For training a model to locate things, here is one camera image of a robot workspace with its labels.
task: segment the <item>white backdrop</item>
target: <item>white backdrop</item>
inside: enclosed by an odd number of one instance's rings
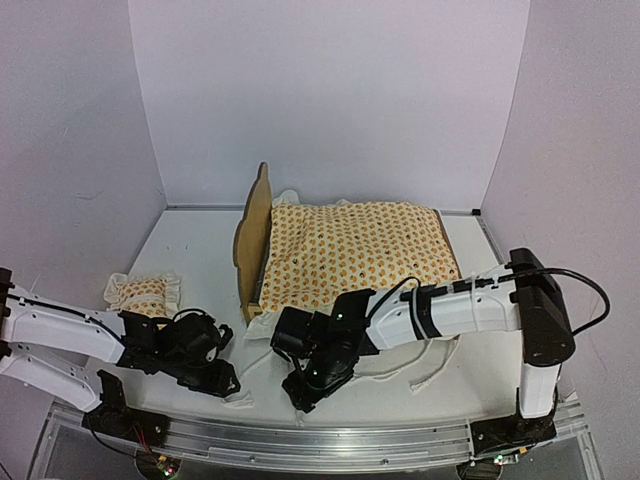
[[[505,253],[596,280],[611,317],[565,364],[608,479],[640,478],[640,3],[534,0],[513,113],[482,205]],[[575,328],[598,295],[563,279]]]
[[[0,1],[0,266],[34,293],[103,308],[107,278],[164,208],[127,0]],[[52,398],[0,375],[0,461],[15,479]]]
[[[260,161],[305,201],[480,207],[528,0],[129,0],[170,204],[244,203]]]

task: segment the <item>toy bed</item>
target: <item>toy bed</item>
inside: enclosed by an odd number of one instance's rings
[[[295,205],[289,208],[291,197]],[[262,163],[233,247],[247,323],[285,306],[328,307],[341,292],[388,289],[409,275],[430,283],[460,278],[436,210],[346,200],[329,207],[300,206],[293,191],[281,195],[277,207],[273,203],[268,166]]]

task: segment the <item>wooden headboard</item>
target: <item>wooden headboard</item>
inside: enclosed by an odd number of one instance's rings
[[[240,306],[247,323],[262,313],[260,305],[254,302],[254,296],[269,244],[272,202],[269,166],[263,162],[258,168],[258,178],[249,192],[244,216],[238,224],[233,242],[233,263],[238,269]]]

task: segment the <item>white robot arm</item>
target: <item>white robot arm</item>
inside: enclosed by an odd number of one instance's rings
[[[0,374],[68,401],[86,412],[85,426],[92,430],[136,440],[131,425],[144,431],[150,424],[144,433],[158,445],[156,427],[168,422],[166,417],[128,408],[117,377],[71,363],[51,349],[146,374],[163,372],[209,395],[238,392],[233,366],[217,358],[233,336],[231,329],[216,326],[199,309],[181,314],[179,319],[149,318],[72,307],[13,285],[11,272],[0,268]]]
[[[295,408],[310,412],[322,398],[348,382],[360,356],[375,355],[408,342],[485,331],[521,331],[523,352],[517,412],[475,422],[476,453],[501,444],[530,446],[553,438],[556,382],[562,362],[575,351],[574,336],[601,322],[609,299],[592,280],[558,268],[545,268],[528,249],[510,252],[511,262],[481,277],[447,285],[401,287],[340,295],[331,315],[286,308],[271,339],[276,353],[293,363],[282,387]],[[605,302],[597,319],[571,331],[560,286],[561,274],[594,288]],[[305,368],[300,360],[308,359]],[[499,442],[487,439],[499,438]]]

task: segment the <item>fabric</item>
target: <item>fabric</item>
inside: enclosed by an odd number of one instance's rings
[[[110,304],[110,311],[172,318],[178,312],[180,277],[173,272],[134,277],[114,273],[107,283],[104,299]]]
[[[271,224],[265,312],[330,305],[343,292],[390,288],[408,275],[423,284],[460,277],[439,215],[426,207],[283,204],[273,207]]]
[[[302,205],[298,192],[295,190],[285,190],[279,196],[273,199],[271,202],[272,207],[279,207],[280,205]],[[344,205],[353,205],[349,200],[341,198],[336,203],[330,203],[324,205],[325,207],[342,207]],[[314,205],[304,205],[305,207],[312,207]]]

